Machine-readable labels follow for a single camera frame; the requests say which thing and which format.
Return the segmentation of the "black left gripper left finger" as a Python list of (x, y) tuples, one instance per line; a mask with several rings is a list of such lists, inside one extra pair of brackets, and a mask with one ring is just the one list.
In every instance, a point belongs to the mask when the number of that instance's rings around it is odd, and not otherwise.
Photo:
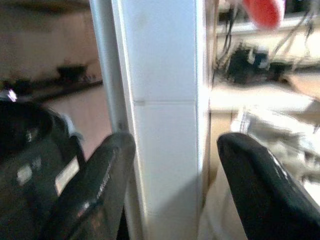
[(135, 153), (129, 132), (107, 136), (65, 186), (39, 238), (115, 240)]

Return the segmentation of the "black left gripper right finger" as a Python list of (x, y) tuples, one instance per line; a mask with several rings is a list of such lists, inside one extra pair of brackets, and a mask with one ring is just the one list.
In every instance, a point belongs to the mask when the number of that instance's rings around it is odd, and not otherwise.
[(266, 147), (239, 132), (216, 142), (249, 240), (318, 240), (320, 207)]

